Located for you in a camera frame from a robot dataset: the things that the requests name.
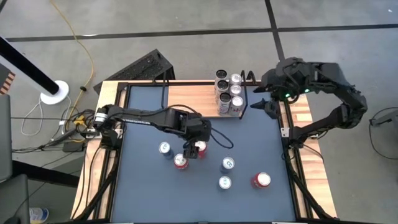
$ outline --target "white wire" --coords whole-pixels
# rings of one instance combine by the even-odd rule
[[[32,134],[27,134],[24,132],[24,125],[25,125],[25,121],[26,118],[37,108],[40,108],[40,126],[38,128],[38,130],[35,133]],[[42,125],[43,125],[43,108],[42,108],[42,100],[39,97],[39,102],[29,111],[29,113],[27,113],[25,115],[25,118],[22,120],[22,125],[21,125],[21,133],[25,136],[35,136],[36,134],[38,134],[41,130],[42,130]]]
[[[63,126],[65,125],[65,120],[67,119],[70,106],[72,105],[72,100],[70,99],[69,96],[67,96],[67,97],[68,97],[68,99],[69,99],[69,105],[68,105],[67,112],[66,112],[65,115],[63,116],[63,122],[64,122],[64,123],[63,123],[63,124],[59,124],[59,125],[62,125],[62,134],[64,134],[64,133],[63,133]],[[24,132],[24,126],[25,126],[26,118],[27,118],[37,107],[40,108],[40,125],[39,125],[39,128],[38,128],[38,130],[37,130],[35,133],[27,134],[27,133]],[[25,135],[25,136],[35,136],[36,134],[38,134],[38,133],[42,130],[42,126],[43,126],[43,117],[44,117],[44,113],[43,113],[43,107],[42,107],[42,100],[41,100],[40,97],[39,97],[39,102],[38,102],[38,103],[25,115],[24,119],[22,120],[21,133],[22,133],[23,135]]]
[[[64,127],[64,125],[65,125],[65,121],[67,120],[67,116],[68,116],[68,113],[69,113],[69,108],[70,108],[70,106],[72,105],[72,100],[70,99],[69,95],[68,95],[67,97],[68,97],[68,100],[69,100],[69,106],[68,106],[67,112],[66,112],[65,115],[63,116],[63,125],[62,125],[62,127],[61,127],[61,133],[62,133],[62,134],[64,134],[64,132],[63,132],[63,127]]]

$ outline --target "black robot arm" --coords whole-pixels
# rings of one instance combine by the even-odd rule
[[[288,58],[265,73],[261,84],[254,90],[265,91],[270,92],[275,101],[293,98],[289,103],[296,102],[300,94],[311,91],[332,93],[342,101],[326,118],[302,128],[284,130],[284,136],[289,137],[289,144],[297,147],[303,147],[309,136],[333,128],[355,127],[368,109],[365,97],[347,82],[337,63],[304,62],[301,58]]]
[[[106,105],[98,108],[93,121],[93,127],[102,134],[102,146],[120,147],[117,144],[118,135],[114,131],[117,122],[149,125],[160,131],[176,134],[187,141],[184,144],[184,156],[191,159],[197,157],[198,149],[194,143],[196,141],[208,142],[211,133],[210,121],[203,119],[201,114],[170,107],[157,111],[144,111]]]

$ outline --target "white stand base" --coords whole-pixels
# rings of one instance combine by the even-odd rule
[[[58,92],[52,96],[48,96],[44,93],[40,94],[40,99],[46,105],[55,105],[62,102],[69,94],[69,86],[66,82],[57,80],[55,83],[60,87]]]

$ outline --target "yellow cable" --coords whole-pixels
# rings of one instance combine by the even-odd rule
[[[91,62],[91,74],[90,74],[90,77],[87,79],[86,83],[84,84],[84,87],[86,88],[87,85],[89,84],[89,82],[90,82],[90,81],[93,79],[93,77],[94,77],[94,62],[93,62],[93,58],[91,57],[91,55],[90,55],[89,51],[87,50],[87,48],[77,39],[76,34],[75,34],[75,31],[74,31],[73,28],[72,28],[72,25],[70,25],[68,19],[62,14],[61,10],[58,8],[58,6],[55,4],[55,2],[54,2],[53,0],[50,0],[50,3],[51,3],[52,6],[54,6],[54,8],[58,11],[58,13],[59,13],[60,16],[62,17],[62,19],[68,24],[69,29],[72,31],[73,38],[75,38],[75,41],[78,42],[78,44],[80,44],[81,47],[83,47],[83,49],[84,49],[85,52],[87,53],[88,57],[90,58],[90,62]],[[77,96],[76,101],[75,101],[75,103],[73,104],[73,108],[76,108],[77,104],[78,104],[79,101],[80,101],[80,98],[81,98],[81,95],[82,95],[82,94],[83,94],[83,90],[80,90],[79,95]],[[70,111],[68,120],[72,117],[72,113],[73,113],[73,110]]]

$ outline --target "dark blue tabletop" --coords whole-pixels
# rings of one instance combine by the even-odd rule
[[[248,87],[250,103],[268,94],[254,94]],[[129,108],[157,110],[161,87],[133,86]],[[242,120],[211,118],[214,128],[234,142],[224,149],[210,140],[204,160],[189,161],[180,171],[173,160],[158,151],[163,141],[175,153],[183,151],[184,141],[157,129],[128,124],[119,166],[111,221],[121,222],[269,222],[293,221],[294,210],[286,167],[281,159],[282,144],[279,125],[261,110],[248,107]],[[217,139],[221,136],[214,133]],[[224,157],[235,160],[227,175],[232,186],[218,189],[222,176],[219,168]],[[250,180],[257,172],[267,172],[271,184],[266,189],[253,189]]]

